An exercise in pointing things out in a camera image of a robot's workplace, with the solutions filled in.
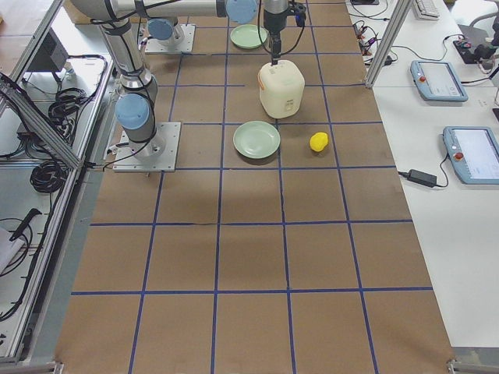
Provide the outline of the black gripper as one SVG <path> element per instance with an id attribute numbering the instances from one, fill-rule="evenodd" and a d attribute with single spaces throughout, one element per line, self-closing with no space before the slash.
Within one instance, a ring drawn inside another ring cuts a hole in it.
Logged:
<path id="1" fill-rule="evenodd" d="M 264 28 L 271 37 L 271 64 L 276 65 L 281 57 L 281 38 L 275 37 L 282 32 L 287 23 L 287 0 L 264 0 Z"/>

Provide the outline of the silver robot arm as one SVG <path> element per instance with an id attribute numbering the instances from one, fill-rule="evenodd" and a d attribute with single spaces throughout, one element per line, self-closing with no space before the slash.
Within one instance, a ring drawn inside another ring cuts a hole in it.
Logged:
<path id="1" fill-rule="evenodd" d="M 168 30 L 175 30 L 180 16 L 227 17 L 239 24 L 254 18 L 269 33 L 271 62 L 275 65 L 284 54 L 281 32 L 287 18 L 294 16 L 304 27 L 306 8 L 296 1 L 75 1 L 74 6 L 92 24 L 100 27 L 104 42 L 118 71 L 126 93 L 142 93 L 152 99 L 157 84 L 146 68 L 137 40 L 131 31 L 130 19 L 139 16 L 152 21 L 166 21 Z"/>
<path id="2" fill-rule="evenodd" d="M 184 40 L 184 32 L 177 17 L 149 19 L 147 29 L 150 36 L 164 46 L 174 46 Z"/>

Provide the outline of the green plate near arm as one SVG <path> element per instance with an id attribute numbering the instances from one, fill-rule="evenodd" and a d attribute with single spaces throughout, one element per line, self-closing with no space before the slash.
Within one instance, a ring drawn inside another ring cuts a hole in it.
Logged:
<path id="1" fill-rule="evenodd" d="M 250 121 L 241 124 L 235 130 L 233 144 L 244 157 L 264 159 L 278 150 L 281 137 L 272 124 L 263 121 Z"/>
<path id="2" fill-rule="evenodd" d="M 253 24 L 245 24 L 234 28 L 230 33 L 230 41 L 239 48 L 254 49 L 267 40 L 267 31 Z"/>

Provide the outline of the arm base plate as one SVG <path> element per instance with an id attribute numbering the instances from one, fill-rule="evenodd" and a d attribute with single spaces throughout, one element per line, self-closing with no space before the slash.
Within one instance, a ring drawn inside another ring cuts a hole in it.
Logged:
<path id="1" fill-rule="evenodd" d="M 117 149 L 117 161 L 112 170 L 116 172 L 173 172 L 176 166 L 180 122 L 158 122 L 155 137 L 143 148 L 143 144 L 129 141 L 128 134 L 122 131 L 120 141 L 127 146 Z"/>
<path id="2" fill-rule="evenodd" d="M 157 23 L 150 21 L 147 24 L 149 39 L 145 53 L 150 55 L 178 55 L 189 54 L 193 50 L 193 41 L 196 26 L 194 24 Z"/>

